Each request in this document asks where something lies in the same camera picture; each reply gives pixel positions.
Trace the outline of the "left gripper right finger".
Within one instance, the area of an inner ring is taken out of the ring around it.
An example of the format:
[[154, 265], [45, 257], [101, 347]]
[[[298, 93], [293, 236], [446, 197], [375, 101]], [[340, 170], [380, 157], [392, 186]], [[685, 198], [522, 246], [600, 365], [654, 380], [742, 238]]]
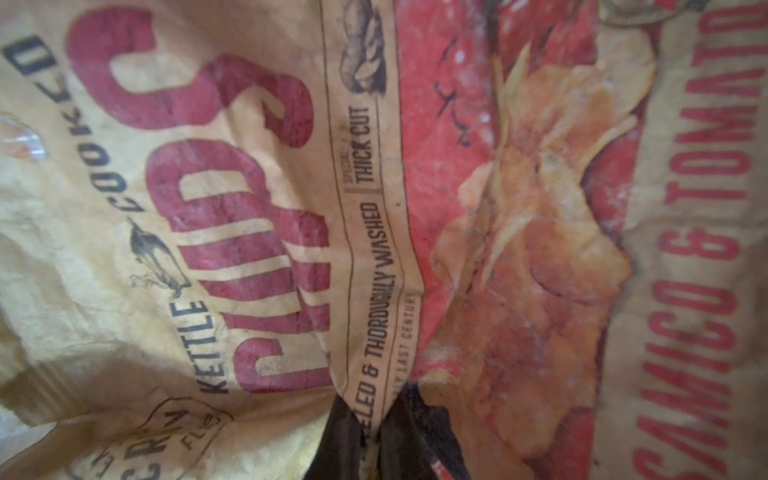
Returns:
[[380, 479], [469, 479], [448, 410], [429, 406], [418, 386], [404, 387], [380, 430]]

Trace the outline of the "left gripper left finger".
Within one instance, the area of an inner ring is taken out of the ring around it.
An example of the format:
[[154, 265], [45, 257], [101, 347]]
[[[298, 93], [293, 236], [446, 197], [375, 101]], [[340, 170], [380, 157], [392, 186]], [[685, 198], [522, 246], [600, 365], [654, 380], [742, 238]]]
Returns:
[[360, 480], [365, 430], [340, 397], [334, 398], [323, 434], [304, 480]]

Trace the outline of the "yellow red tomato chips bag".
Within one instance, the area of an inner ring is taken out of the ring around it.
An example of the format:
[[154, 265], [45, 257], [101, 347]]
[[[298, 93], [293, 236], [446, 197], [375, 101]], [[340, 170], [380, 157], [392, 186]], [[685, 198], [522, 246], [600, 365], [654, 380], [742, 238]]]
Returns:
[[767, 475], [763, 1], [5, 1], [1, 475]]

